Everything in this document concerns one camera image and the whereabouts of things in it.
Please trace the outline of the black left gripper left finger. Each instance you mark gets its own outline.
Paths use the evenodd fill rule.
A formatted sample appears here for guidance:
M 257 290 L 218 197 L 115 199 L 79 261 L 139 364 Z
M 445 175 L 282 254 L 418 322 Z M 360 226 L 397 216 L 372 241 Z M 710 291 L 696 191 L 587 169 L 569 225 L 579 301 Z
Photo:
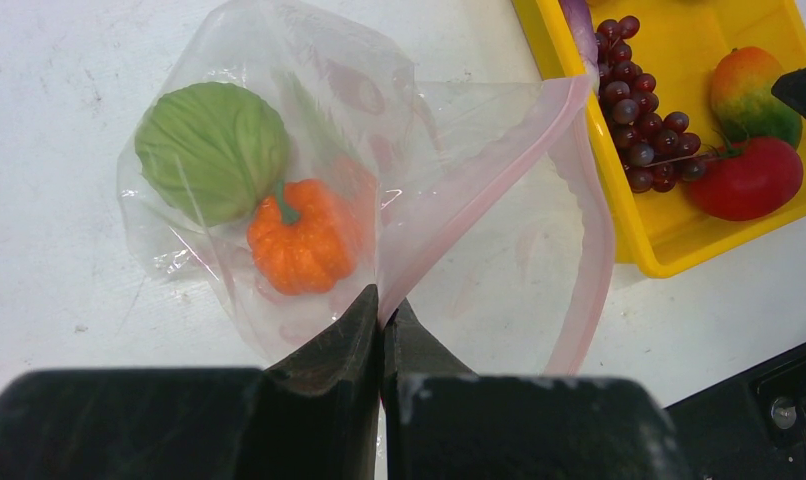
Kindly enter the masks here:
M 43 370 L 0 394 L 0 479 L 370 479 L 378 292 L 267 369 Z

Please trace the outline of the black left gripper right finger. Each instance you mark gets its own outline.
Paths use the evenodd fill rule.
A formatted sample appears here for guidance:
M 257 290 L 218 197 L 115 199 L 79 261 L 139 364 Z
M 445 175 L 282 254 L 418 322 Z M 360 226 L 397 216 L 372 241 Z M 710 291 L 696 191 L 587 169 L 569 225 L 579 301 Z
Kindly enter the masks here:
M 403 303 L 383 332 L 392 479 L 691 479 L 670 417 L 619 378 L 480 375 Z

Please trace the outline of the green orange mango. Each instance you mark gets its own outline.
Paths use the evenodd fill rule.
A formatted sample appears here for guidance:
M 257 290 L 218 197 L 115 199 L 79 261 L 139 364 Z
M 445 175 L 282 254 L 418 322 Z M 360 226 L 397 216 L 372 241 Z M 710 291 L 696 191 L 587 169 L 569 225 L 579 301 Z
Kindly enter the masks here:
M 772 94 L 783 73 L 772 54 L 755 46 L 734 49 L 718 62 L 710 79 L 709 103 L 728 140 L 768 136 L 799 147 L 802 117 Z

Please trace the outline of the red tomato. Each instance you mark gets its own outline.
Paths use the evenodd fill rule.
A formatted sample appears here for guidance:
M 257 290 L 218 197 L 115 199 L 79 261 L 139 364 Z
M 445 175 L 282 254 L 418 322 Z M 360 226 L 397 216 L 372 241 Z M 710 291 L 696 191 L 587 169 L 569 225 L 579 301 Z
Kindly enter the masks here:
M 703 213 L 726 221 L 765 217 L 789 203 L 804 178 L 797 151 L 775 137 L 755 137 L 706 163 L 686 195 Z

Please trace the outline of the yellow plastic tray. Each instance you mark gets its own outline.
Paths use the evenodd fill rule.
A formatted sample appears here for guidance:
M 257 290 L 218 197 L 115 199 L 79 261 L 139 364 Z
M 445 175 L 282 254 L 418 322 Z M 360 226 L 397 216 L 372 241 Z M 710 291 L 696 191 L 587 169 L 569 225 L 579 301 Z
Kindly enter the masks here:
M 785 71 L 806 67 L 806 27 L 793 1 L 602 1 L 595 22 L 633 15 L 630 40 L 636 63 L 655 76 L 663 112 L 679 110 L 705 143 L 719 143 L 709 107 L 710 75 L 736 47 L 757 46 Z M 616 259 L 646 275 L 666 278 L 806 216 L 806 126 L 799 147 L 804 179 L 798 195 L 777 212 L 750 222 L 728 222 L 696 209 L 685 189 L 633 193 L 596 104 L 587 109 L 590 143 L 615 222 Z

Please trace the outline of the clear zip top bag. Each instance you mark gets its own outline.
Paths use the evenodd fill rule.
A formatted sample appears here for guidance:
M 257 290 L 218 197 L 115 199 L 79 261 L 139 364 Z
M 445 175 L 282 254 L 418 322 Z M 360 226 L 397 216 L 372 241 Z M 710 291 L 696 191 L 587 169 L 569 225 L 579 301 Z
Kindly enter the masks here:
M 257 270 L 247 217 L 206 227 L 142 175 L 134 135 L 164 94 L 244 87 L 291 141 L 279 182 L 314 178 L 352 210 L 355 272 L 286 296 Z M 198 29 L 117 161 L 127 241 L 149 274 L 206 280 L 245 342 L 275 363 L 338 320 L 367 286 L 376 320 L 408 303 L 480 373 L 577 372 L 614 266 L 614 231 L 586 112 L 594 79 L 422 82 L 389 38 L 299 1 L 230 1 Z

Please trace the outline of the green cabbage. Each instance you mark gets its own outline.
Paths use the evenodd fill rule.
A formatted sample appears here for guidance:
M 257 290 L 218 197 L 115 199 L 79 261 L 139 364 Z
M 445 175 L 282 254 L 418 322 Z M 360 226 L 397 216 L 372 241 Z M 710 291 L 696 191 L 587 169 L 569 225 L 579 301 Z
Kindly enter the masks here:
M 284 176 L 291 141 L 256 93 L 203 82 L 162 95 L 134 135 L 142 175 L 171 207 L 212 227 L 250 215 Z

